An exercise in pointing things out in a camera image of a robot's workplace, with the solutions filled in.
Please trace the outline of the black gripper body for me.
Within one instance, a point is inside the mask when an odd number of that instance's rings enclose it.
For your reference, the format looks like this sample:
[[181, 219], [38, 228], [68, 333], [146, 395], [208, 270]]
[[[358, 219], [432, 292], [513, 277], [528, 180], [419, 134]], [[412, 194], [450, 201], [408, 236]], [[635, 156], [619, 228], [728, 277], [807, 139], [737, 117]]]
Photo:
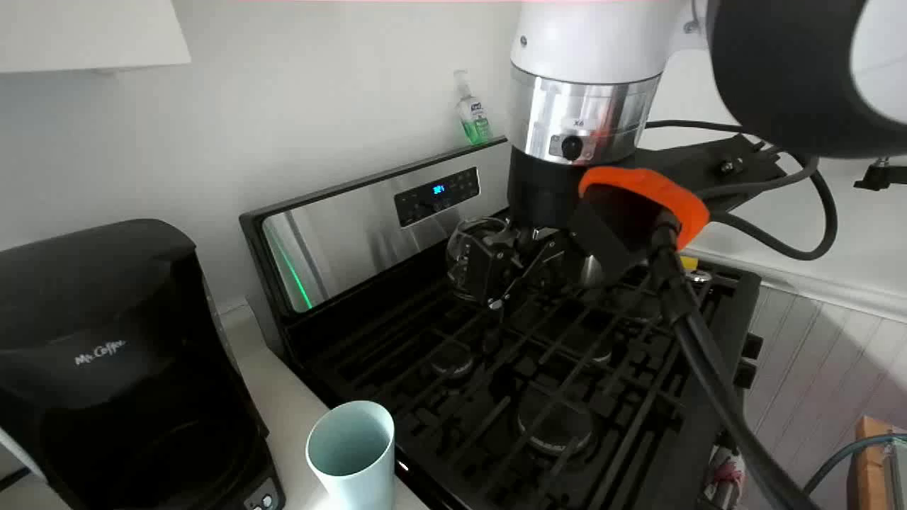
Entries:
[[483, 307], [578, 283], [578, 252], [568, 234], [528, 229], [511, 219], [456, 228], [445, 243], [445, 268], [453, 292]]

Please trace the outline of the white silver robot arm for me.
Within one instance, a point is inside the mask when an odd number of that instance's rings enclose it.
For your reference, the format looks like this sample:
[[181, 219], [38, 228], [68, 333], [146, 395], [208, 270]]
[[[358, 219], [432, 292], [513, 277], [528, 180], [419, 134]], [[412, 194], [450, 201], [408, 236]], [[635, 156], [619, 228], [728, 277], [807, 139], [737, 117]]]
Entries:
[[[756, 197], [756, 183], [693, 191], [632, 163], [687, 0], [528, 3], [511, 65], [511, 219], [460, 234], [447, 277], [480, 303], [501, 303], [554, 251], [537, 236], [568, 229], [610, 275], [644, 258], [670, 222], [688, 243], [715, 204]], [[885, 71], [885, 25], [905, 0], [710, 0], [707, 44], [735, 127], [817, 163], [894, 156], [907, 123], [888, 103], [905, 85]]]

